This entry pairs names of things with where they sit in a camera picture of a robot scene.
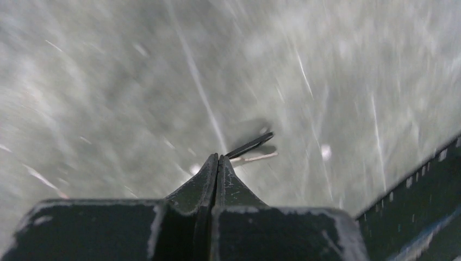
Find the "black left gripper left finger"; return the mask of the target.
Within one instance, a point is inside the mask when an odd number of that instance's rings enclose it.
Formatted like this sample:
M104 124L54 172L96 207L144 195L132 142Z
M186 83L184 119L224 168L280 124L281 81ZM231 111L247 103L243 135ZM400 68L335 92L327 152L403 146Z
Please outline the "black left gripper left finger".
M164 199L45 200L3 260L208 260L219 156Z

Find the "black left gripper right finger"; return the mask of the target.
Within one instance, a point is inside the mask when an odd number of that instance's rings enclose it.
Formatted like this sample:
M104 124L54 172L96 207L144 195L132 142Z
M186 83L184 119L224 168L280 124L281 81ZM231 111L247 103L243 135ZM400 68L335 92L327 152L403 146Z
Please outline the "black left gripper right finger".
M211 260L369 260L356 221L322 207L270 207L221 156L210 232Z

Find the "black tagged key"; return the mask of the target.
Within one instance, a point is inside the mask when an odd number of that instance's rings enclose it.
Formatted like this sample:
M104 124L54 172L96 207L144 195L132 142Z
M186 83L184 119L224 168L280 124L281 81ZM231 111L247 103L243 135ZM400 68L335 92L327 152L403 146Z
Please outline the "black tagged key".
M228 152L225 156L229 158L232 164L237 165L277 156L278 152L275 146L265 145L274 136L274 132L267 132Z

